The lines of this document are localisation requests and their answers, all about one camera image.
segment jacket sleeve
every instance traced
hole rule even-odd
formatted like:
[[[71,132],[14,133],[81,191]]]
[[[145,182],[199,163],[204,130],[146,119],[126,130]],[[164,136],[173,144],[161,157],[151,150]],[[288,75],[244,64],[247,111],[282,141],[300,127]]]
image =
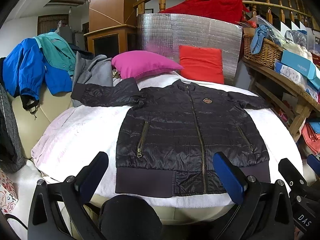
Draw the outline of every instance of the jacket sleeve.
[[[142,93],[134,78],[127,78],[114,87],[76,83],[71,98],[85,106],[124,106],[143,104]]]
[[[238,92],[228,92],[231,101],[238,103],[242,108],[247,109],[263,109],[270,108],[270,104],[262,97],[248,96]]]

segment embroidered badge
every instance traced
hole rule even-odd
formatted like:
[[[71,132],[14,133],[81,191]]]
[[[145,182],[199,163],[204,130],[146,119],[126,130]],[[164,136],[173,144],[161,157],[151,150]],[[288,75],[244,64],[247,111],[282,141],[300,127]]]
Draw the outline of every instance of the embroidered badge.
[[[212,103],[212,100],[209,99],[209,98],[205,98],[205,99],[203,99],[203,101],[204,101],[206,104],[211,104],[211,103]]]

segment beige sofa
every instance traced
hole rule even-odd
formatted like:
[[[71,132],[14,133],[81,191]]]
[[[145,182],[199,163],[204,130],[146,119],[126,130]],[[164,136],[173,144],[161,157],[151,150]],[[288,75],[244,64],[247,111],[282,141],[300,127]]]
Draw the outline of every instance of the beige sofa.
[[[12,108],[17,120],[19,135],[22,143],[23,154],[31,159],[31,149],[43,135],[48,125],[63,111],[72,107],[71,93],[59,93],[51,95],[46,86],[41,88],[39,108],[36,119],[33,115],[22,108],[20,97],[12,101]],[[107,198],[94,195],[91,203],[95,206],[101,205]],[[214,208],[174,208],[153,207],[163,224],[186,224],[200,220],[213,220],[224,215],[232,205]]]

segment pocket zipper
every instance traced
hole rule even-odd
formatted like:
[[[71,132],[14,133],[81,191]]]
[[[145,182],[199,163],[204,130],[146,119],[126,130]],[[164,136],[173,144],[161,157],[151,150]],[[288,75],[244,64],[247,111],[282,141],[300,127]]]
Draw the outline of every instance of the pocket zipper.
[[[142,133],[141,133],[141,138],[140,138],[140,141],[139,141],[138,147],[137,147],[137,157],[138,158],[142,157],[143,144],[144,144],[144,140],[146,138],[146,135],[148,133],[148,128],[149,128],[149,123],[144,122]]]
[[[247,145],[249,146],[250,152],[253,153],[253,146],[252,144],[249,142],[249,140],[247,139],[247,137],[244,135],[244,132],[242,131],[242,129],[237,125],[237,128],[239,130],[239,133],[241,135],[241,137],[246,141]]]

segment window curtain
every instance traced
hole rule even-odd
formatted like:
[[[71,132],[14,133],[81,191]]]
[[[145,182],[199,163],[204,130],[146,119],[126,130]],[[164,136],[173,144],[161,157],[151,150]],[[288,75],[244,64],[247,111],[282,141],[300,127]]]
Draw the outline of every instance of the window curtain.
[[[62,21],[65,25],[69,24],[68,14],[43,15],[38,17],[38,35],[48,33],[52,29],[56,29],[58,22]]]

